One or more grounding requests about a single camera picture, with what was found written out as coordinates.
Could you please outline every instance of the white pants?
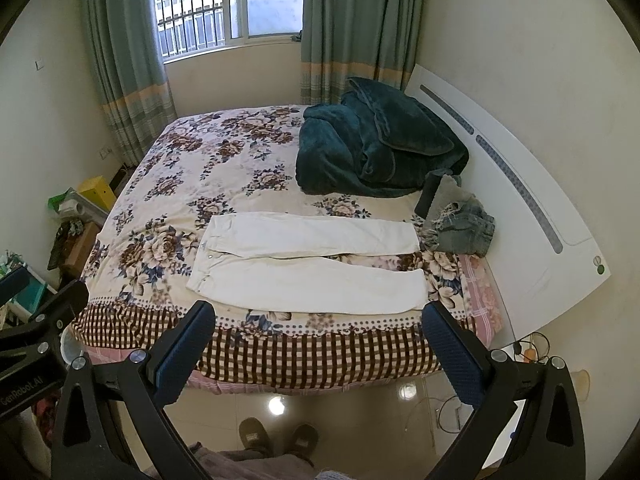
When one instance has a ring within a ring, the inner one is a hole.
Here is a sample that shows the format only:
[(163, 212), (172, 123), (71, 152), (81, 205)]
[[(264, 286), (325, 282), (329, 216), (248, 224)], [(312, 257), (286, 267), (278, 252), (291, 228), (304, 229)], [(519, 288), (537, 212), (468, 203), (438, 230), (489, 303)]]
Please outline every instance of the white pants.
[(404, 222), (277, 213), (214, 216), (187, 286), (247, 309), (397, 314), (427, 302), (421, 270), (352, 266), (321, 256), (405, 254), (418, 248), (414, 228)]

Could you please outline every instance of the window sill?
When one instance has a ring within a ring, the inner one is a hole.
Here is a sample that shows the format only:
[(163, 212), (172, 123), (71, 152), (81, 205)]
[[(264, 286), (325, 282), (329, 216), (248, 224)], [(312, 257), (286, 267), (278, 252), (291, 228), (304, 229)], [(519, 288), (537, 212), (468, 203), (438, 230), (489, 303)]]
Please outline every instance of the window sill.
[(172, 57), (171, 59), (167, 59), (162, 63), (167, 65), (175, 61), (181, 61), (183, 59), (189, 59), (191, 57), (201, 56), (202, 54), (210, 54), (211, 52), (220, 52), (221, 50), (235, 50), (236, 48), (244, 48), (248, 46), (283, 44), (283, 43), (299, 43), (299, 41), (293, 41), (291, 39), (291, 37), (294, 35), (295, 34), (279, 34), (277, 36), (263, 36), (263, 37), (249, 38), (249, 40), (245, 40), (242, 43), (223, 45), (223, 46), (213, 46), (206, 50), (197, 50), (196, 52), (188, 52), (181, 56), (176, 56), (176, 57)]

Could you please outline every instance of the dark green blanket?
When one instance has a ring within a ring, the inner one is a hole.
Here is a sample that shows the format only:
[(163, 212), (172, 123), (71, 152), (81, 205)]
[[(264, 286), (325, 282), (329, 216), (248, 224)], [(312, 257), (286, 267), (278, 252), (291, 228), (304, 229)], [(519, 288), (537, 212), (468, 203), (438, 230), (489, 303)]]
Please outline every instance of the dark green blanket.
[(349, 83), (339, 105), (304, 112), (296, 160), (302, 191), (390, 198), (422, 189), (430, 171), (464, 169), (466, 146), (426, 106), (377, 81)]

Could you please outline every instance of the window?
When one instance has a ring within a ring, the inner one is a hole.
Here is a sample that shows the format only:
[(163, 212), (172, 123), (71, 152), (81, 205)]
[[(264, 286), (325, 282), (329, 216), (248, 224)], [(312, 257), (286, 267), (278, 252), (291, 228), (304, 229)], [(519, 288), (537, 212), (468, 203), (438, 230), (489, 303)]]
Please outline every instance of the window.
[(302, 28), (302, 0), (154, 0), (164, 60)]

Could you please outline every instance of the yellow box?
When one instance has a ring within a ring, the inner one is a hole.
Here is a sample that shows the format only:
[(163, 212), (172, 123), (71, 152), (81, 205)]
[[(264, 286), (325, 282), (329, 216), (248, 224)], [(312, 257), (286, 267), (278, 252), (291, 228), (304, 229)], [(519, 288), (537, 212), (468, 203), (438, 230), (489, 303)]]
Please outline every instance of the yellow box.
[(116, 202), (116, 196), (103, 176), (94, 176), (85, 180), (78, 187), (78, 193), (105, 211), (110, 211)]

